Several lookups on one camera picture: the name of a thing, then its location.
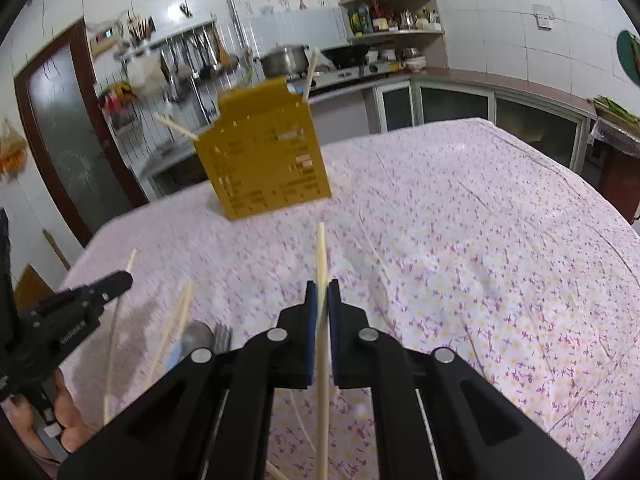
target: basket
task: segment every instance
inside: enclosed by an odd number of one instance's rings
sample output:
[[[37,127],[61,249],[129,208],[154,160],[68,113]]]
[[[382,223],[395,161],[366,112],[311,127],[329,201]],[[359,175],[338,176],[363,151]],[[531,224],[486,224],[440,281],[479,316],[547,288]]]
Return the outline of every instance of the basket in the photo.
[[[284,78],[220,94],[194,142],[229,220],[330,198],[311,110]]]

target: table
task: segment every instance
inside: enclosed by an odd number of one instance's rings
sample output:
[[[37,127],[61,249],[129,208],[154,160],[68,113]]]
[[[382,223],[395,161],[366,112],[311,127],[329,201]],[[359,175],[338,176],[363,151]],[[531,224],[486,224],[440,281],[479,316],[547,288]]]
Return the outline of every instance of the table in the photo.
[[[140,251],[120,313],[112,411],[142,392],[185,280],[195,283],[190,318],[230,325],[238,348],[302,302],[324,221],[345,302],[408,348],[455,349],[593,476],[640,410],[640,238],[631,227],[578,175],[483,120],[322,152],[330,200],[228,222],[206,182],[95,235],[66,285],[124,268]],[[93,428],[112,314],[110,304],[62,367]],[[294,407],[313,438],[314,398],[314,389],[275,395],[269,456],[291,479],[313,475]],[[368,392],[338,392],[332,465],[376,479],[375,450]]]

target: stainless steel pot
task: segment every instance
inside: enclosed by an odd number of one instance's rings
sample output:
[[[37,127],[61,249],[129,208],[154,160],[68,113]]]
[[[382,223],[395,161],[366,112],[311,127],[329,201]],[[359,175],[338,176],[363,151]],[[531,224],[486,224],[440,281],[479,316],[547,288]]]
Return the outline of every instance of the stainless steel pot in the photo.
[[[277,45],[260,58],[264,76],[271,78],[306,75],[309,68],[309,60],[305,54],[306,48],[309,46],[303,44]]]

